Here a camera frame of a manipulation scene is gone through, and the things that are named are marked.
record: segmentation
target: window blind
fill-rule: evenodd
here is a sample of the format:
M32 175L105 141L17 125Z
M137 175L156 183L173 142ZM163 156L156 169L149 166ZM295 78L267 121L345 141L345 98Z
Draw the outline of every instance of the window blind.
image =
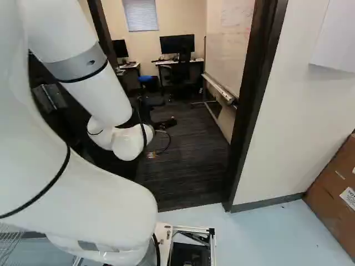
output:
M159 30L155 0L122 0L122 3L130 32Z

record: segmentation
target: computer monitor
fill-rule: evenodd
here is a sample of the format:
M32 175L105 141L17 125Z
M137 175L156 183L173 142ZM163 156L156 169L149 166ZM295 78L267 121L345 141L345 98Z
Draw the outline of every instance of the computer monitor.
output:
M195 51L195 35L161 36L162 54L191 53Z
M125 40L113 40L112 44L118 58L128 57Z

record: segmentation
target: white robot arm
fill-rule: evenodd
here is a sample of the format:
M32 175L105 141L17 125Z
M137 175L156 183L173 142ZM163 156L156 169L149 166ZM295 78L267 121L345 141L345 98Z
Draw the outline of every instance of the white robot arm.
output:
M153 195L72 151L43 121L28 86L27 43L92 114L88 132L98 145L132 160L153 137L148 125L145 141L141 125L115 128L132 109L79 4L1 0L0 34L0 222L45 233L82 257L137 265L156 227Z

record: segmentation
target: whiteboard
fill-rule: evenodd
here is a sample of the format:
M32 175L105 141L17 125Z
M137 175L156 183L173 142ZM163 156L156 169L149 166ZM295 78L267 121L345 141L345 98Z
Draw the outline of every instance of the whiteboard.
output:
M205 71L239 97L255 0L207 0Z
M355 72L354 0L331 0L310 63Z

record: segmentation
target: dark wood door frame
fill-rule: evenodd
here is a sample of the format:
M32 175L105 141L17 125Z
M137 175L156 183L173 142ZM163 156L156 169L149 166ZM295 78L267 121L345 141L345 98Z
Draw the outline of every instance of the dark wood door frame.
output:
M100 46L107 56L113 69L118 67L116 52L113 48L112 39L102 7L101 0L87 0L91 16L99 37Z
M288 0L255 0L250 38L231 140L223 206L231 211L270 76Z

